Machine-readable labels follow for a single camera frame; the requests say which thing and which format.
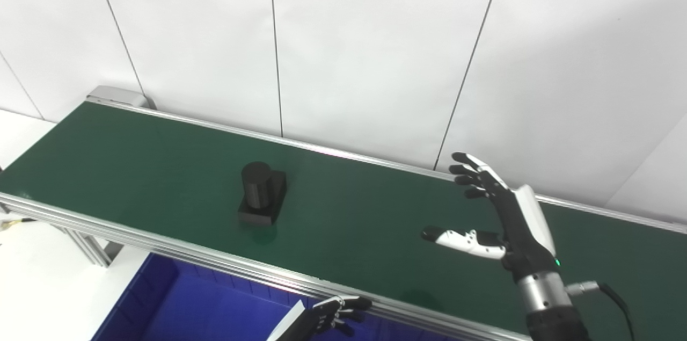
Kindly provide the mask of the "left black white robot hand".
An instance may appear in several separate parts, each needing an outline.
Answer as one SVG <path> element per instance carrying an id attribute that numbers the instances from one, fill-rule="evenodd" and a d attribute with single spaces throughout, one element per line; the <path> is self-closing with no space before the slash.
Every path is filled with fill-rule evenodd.
<path id="1" fill-rule="evenodd" d="M 346 321 L 363 322 L 365 312 L 373 306 L 361 295 L 334 295 L 306 307 L 298 301 L 268 335 L 268 340 L 309 340 L 331 329 L 353 337 L 354 328 Z"/>

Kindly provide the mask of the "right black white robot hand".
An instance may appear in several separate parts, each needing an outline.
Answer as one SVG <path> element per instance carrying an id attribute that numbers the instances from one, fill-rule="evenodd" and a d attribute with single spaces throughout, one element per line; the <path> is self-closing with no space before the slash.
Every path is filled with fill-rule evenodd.
<path id="1" fill-rule="evenodd" d="M 486 198 L 495 207 L 502 228 L 496 233 L 472 229 L 457 233 L 451 229 L 426 226 L 420 236 L 425 241 L 468 255 L 500 260 L 518 282 L 535 273 L 558 270 L 556 248 L 542 208 L 529 185 L 512 188 L 487 163 L 464 152 L 451 155 L 449 172 L 459 185 L 467 185 L 467 199 Z"/>

